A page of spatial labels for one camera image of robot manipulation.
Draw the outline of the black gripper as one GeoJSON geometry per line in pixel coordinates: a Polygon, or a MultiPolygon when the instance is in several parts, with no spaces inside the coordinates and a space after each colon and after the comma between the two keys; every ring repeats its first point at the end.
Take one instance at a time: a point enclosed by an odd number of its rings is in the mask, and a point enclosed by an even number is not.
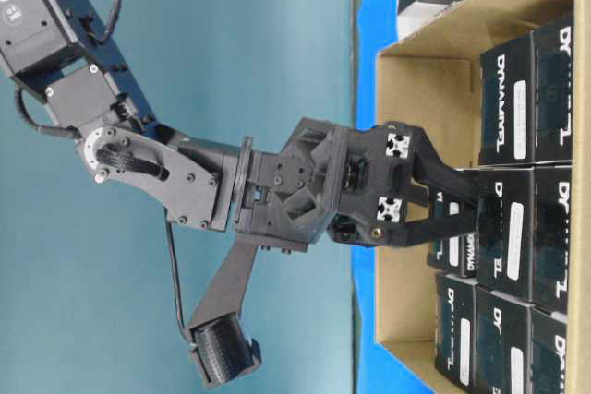
{"type": "Polygon", "coordinates": [[[474,233],[475,179],[416,154],[424,136],[400,122],[355,130],[304,118],[277,153],[254,150],[246,138],[235,178],[235,230],[283,250],[304,250],[323,233],[365,247],[474,233]],[[406,222],[409,205],[428,203],[426,219],[406,222]]]}

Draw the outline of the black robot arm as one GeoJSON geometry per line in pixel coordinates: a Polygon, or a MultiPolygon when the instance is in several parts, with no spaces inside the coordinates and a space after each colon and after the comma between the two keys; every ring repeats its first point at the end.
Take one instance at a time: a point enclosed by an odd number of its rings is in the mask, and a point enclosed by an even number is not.
{"type": "Polygon", "coordinates": [[[269,153],[160,123],[113,39],[121,3],[101,20],[90,0],[1,0],[1,67],[20,118],[73,140],[96,182],[146,192],[168,224],[233,226],[238,253],[304,251],[324,233],[408,247],[476,229],[476,179],[447,166],[421,127],[305,118],[269,153]]]}

